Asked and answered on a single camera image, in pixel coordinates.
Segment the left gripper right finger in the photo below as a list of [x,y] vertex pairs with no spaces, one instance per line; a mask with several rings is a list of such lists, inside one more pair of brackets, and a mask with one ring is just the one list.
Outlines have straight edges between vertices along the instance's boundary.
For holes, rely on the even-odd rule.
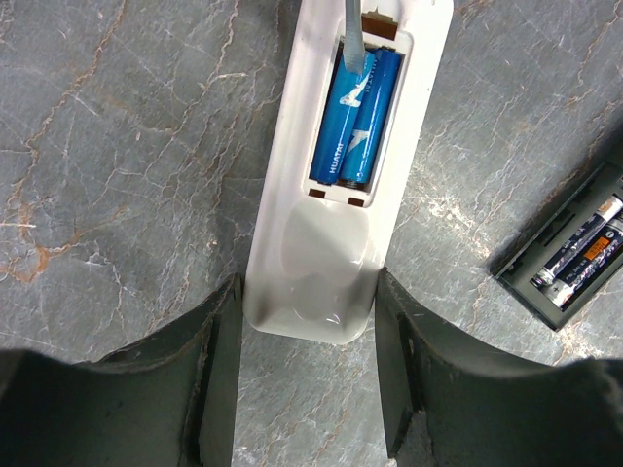
[[417,302],[388,271],[375,296],[387,455],[400,466],[618,466],[622,364],[562,367],[502,351]]

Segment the orange handled screwdriver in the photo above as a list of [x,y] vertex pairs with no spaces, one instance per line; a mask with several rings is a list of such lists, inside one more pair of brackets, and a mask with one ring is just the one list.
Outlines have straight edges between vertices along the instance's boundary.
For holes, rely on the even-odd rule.
[[365,46],[363,41],[361,1],[345,1],[345,39],[343,58],[349,73],[361,75],[365,66]]

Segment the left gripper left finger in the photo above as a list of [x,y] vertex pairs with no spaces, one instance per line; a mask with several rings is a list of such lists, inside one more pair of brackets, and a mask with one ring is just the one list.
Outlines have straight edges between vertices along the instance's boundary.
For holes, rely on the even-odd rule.
[[228,466],[242,338],[241,280],[96,362],[1,354],[5,466]]

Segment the blue battery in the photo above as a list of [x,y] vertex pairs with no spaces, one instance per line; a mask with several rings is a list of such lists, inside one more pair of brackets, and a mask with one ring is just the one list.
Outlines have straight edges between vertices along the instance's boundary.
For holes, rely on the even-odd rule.
[[347,71],[345,61],[340,57],[322,116],[311,163],[311,180],[324,185],[337,182],[375,61],[374,55],[366,52],[363,72],[357,74]]
[[371,180],[400,67],[400,55],[392,50],[377,49],[374,56],[374,70],[364,91],[340,172],[340,181],[352,188],[365,186]]

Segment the white remote blue batteries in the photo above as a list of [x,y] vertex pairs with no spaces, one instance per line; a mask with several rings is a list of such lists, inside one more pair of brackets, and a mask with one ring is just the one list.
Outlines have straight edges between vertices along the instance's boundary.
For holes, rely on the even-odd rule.
[[248,260],[243,312],[257,330],[336,344],[364,330],[444,50],[450,1],[361,1],[365,49],[400,67],[370,182],[310,178],[343,57],[345,1],[301,5]]

